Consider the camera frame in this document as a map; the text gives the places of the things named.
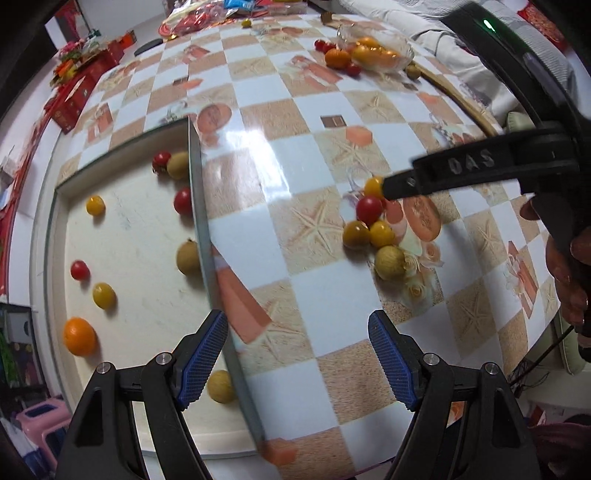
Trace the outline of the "person's hand on gripper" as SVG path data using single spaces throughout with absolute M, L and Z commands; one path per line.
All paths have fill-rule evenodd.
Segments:
M 571 242 L 570 253 L 574 259 L 586 265 L 590 264 L 591 235 L 589 228 Z M 546 245 L 546 264 L 549 273 L 555 279 L 563 319 L 575 327 L 582 327 L 585 322 L 584 314 L 588 309 L 588 296 L 573 279 L 567 257 L 558 250 L 552 236 L 548 238 Z

